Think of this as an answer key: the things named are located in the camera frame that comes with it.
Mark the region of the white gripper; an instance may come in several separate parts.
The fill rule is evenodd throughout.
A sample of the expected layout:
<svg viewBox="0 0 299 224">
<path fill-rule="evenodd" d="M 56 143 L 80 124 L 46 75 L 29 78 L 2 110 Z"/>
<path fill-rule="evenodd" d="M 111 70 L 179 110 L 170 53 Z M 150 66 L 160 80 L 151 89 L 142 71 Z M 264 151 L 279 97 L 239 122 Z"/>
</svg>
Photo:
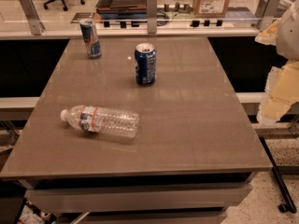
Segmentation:
<svg viewBox="0 0 299 224">
<path fill-rule="evenodd" d="M 262 125 L 272 125 L 299 101 L 299 0 L 296 0 L 255 41 L 263 45 L 277 45 L 277 53 L 289 61 L 281 68 L 273 66 L 268 74 L 264 95 L 256 116 Z"/>
</svg>

